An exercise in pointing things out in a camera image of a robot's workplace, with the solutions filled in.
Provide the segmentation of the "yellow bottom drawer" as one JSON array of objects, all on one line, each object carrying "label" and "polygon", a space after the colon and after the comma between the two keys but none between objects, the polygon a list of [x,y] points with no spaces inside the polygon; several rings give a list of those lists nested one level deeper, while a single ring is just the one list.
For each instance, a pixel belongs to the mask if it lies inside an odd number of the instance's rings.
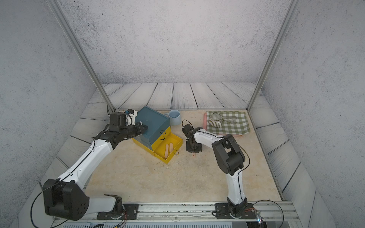
[{"label": "yellow bottom drawer", "polygon": [[178,150],[183,144],[182,138],[172,133],[162,135],[157,142],[158,145],[154,150],[154,156],[165,164],[168,164],[174,156],[178,155]]}]

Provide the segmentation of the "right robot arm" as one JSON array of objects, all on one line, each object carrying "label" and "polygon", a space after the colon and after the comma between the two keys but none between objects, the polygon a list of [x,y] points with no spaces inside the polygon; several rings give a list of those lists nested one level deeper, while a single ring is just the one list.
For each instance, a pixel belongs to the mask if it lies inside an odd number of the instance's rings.
[{"label": "right robot arm", "polygon": [[228,214],[233,218],[240,218],[248,206],[242,186],[242,171],[246,158],[235,138],[230,134],[215,135],[201,127],[194,128],[190,124],[184,125],[182,132],[186,137],[186,151],[199,153],[204,145],[213,150],[220,170],[226,175]]}]

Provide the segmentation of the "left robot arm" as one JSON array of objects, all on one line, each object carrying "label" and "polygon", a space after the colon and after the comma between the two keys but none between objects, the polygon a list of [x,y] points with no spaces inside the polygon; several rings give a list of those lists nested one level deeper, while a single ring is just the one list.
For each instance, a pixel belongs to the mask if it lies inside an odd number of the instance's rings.
[{"label": "left robot arm", "polygon": [[142,123],[129,126],[106,125],[88,150],[57,179],[49,179],[43,185],[45,213],[49,216],[77,221],[86,214],[106,213],[118,219],[124,214],[121,197],[104,195],[89,197],[83,188],[104,158],[116,146],[142,135],[148,127]]}]

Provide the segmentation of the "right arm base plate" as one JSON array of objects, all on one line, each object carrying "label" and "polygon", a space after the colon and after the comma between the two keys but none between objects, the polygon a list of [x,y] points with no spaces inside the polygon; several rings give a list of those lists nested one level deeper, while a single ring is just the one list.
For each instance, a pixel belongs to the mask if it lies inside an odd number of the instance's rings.
[{"label": "right arm base plate", "polygon": [[216,203],[212,215],[217,219],[256,219],[256,211],[251,203],[233,205],[231,203]]}]

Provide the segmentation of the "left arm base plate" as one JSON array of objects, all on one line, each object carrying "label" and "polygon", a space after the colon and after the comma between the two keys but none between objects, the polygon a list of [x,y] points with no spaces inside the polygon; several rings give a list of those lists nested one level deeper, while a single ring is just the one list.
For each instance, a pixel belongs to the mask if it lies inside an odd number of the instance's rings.
[{"label": "left arm base plate", "polygon": [[97,220],[136,220],[139,204],[137,203],[122,203],[115,206],[110,212],[99,212]]}]

